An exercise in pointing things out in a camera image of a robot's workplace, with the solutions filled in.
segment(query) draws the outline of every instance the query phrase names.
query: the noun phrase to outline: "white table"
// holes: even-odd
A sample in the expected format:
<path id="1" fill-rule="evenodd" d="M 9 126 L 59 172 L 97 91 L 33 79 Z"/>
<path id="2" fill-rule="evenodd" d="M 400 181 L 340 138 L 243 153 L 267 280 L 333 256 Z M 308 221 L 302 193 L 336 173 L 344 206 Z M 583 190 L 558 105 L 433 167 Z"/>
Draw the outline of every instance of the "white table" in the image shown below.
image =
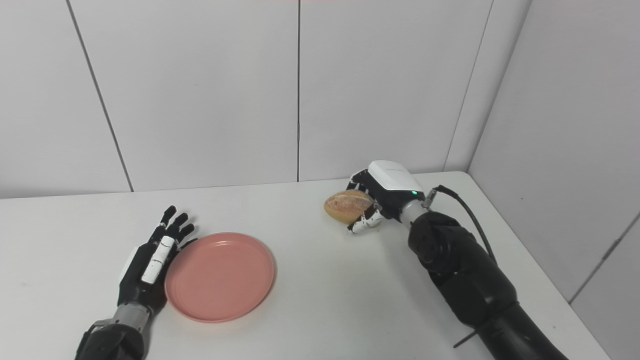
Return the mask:
<path id="1" fill-rule="evenodd" d="M 473 180 L 419 174 L 457 191 L 476 213 L 522 307 L 569 359 L 608 359 Z M 170 306 L 152 324 L 149 360 L 492 359 L 460 324 L 387 220 L 348 236 L 323 210 L 346 180 L 0 200 L 0 352 L 11 360 L 69 360 L 82 333 L 116 308 L 118 275 L 164 209 L 194 216 L 197 235 L 237 231 L 272 251 L 276 281 L 250 314 L 188 320 Z M 433 209 L 475 232 L 439 195 Z"/>

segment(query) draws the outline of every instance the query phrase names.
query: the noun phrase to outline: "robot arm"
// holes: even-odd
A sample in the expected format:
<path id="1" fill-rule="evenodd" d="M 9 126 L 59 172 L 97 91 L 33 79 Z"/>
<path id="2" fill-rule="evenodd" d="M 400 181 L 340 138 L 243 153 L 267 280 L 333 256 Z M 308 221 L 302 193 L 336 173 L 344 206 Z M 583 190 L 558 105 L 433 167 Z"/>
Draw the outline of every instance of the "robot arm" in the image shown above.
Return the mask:
<path id="1" fill-rule="evenodd" d="M 165 212 L 148 242 L 135 252 L 120 281 L 118 308 L 110 319 L 95 322 L 85 333 L 76 360 L 141 360 L 145 353 L 142 332 L 149 319 L 166 304 L 164 278 L 175 255 L 188 243 L 183 239 L 193 224 L 183 213 L 167 226 L 175 206 Z"/>
<path id="2" fill-rule="evenodd" d="M 511 281 L 498 267 L 486 236 L 463 200 L 438 186 L 427 195 L 409 172 L 391 161 L 374 161 L 351 178 L 348 188 L 366 191 L 375 211 L 349 225 L 352 233 L 371 219 L 393 218 L 409 228 L 409 248 L 429 272 L 460 322 L 474 329 L 496 360 L 567 360 L 518 303 Z M 430 210 L 437 192 L 456 198 L 470 213 L 486 250 L 455 219 Z"/>

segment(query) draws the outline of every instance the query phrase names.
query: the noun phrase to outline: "bread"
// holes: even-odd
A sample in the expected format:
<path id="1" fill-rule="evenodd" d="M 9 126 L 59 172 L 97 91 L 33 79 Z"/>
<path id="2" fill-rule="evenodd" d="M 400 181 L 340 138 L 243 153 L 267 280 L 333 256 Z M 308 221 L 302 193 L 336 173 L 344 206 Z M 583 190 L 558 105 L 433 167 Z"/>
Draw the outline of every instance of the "bread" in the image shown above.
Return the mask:
<path id="1" fill-rule="evenodd" d="M 324 202 L 329 216 L 345 224 L 351 224 L 373 204 L 373 199 L 360 190 L 339 192 Z"/>

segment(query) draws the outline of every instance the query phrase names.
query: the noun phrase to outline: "black cable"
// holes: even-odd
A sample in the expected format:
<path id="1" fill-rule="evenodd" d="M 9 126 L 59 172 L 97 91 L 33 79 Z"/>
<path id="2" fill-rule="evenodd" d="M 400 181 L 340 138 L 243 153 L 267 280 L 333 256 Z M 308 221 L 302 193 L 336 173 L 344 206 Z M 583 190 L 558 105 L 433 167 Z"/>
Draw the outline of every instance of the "black cable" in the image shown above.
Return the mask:
<path id="1" fill-rule="evenodd" d="M 451 190 L 450 188 L 444 186 L 444 185 L 438 185 L 437 187 L 433 188 L 434 190 L 436 190 L 437 192 L 441 192 L 441 193 L 445 193 L 448 196 L 451 196 L 452 198 L 456 199 L 460 205 L 462 205 L 463 208 L 465 208 L 465 210 L 467 211 L 467 214 L 469 214 L 469 217 L 471 218 L 471 221 L 474 222 L 474 225 L 476 226 L 476 229 L 478 229 L 478 233 L 480 234 L 480 238 L 482 239 L 482 242 L 484 243 L 484 247 L 486 249 L 486 253 L 489 255 L 489 258 L 491 258 L 491 260 L 493 260 L 494 263 L 498 263 L 495 260 L 495 255 L 493 255 L 493 250 L 491 249 L 491 244 L 489 244 L 489 240 L 487 240 L 486 235 L 484 234 L 484 231 L 482 230 L 482 227 L 480 226 L 480 223 L 478 222 L 478 219 L 476 219 L 476 216 L 474 215 L 474 212 L 471 211 L 471 209 L 469 208 L 469 206 L 467 205 L 467 203 L 462 200 L 462 198 L 460 197 L 460 195 L 458 195 L 455 191 Z"/>

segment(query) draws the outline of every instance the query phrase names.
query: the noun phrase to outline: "white wall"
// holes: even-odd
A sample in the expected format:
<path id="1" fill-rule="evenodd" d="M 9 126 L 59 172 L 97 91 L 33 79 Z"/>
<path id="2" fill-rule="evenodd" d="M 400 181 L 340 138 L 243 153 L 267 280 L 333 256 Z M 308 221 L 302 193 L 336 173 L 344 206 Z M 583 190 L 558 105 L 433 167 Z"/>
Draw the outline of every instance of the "white wall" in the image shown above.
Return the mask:
<path id="1" fill-rule="evenodd" d="M 296 180 L 296 1 L 72 5 L 135 190 Z"/>
<path id="2" fill-rule="evenodd" d="M 637 222 L 572 305 L 611 360 L 636 360 L 640 354 L 639 256 Z"/>
<path id="3" fill-rule="evenodd" d="M 466 168 L 460 139 L 484 117 L 465 114 L 490 106 L 528 0 L 302 1 L 299 118 L 299 2 L 70 3 L 132 187 L 156 190 L 345 177 L 374 158 Z M 22 72 L 0 70 L 0 197 L 127 191 L 66 5 L 10 6 L 23 18 L 3 12 L 2 41 Z M 11 151 L 26 142 L 35 155 Z"/>
<path id="4" fill-rule="evenodd" d="M 636 0 L 533 1 L 471 164 L 474 179 L 567 299 L 640 210 L 638 19 Z M 627 247 L 637 258 L 636 250 Z M 608 286 L 616 291 L 611 296 L 629 294 L 625 281 Z M 599 288 L 588 284 L 575 301 L 594 334 L 615 326 L 640 332 L 637 322 L 594 320 L 599 315 L 591 313 L 609 305 L 584 297 Z M 624 311 L 614 304 L 605 313 L 620 318 Z M 626 336 L 599 339 L 620 354 L 614 360 L 638 349 Z"/>
<path id="5" fill-rule="evenodd" d="M 0 10 L 0 198 L 129 191 L 63 1 Z"/>

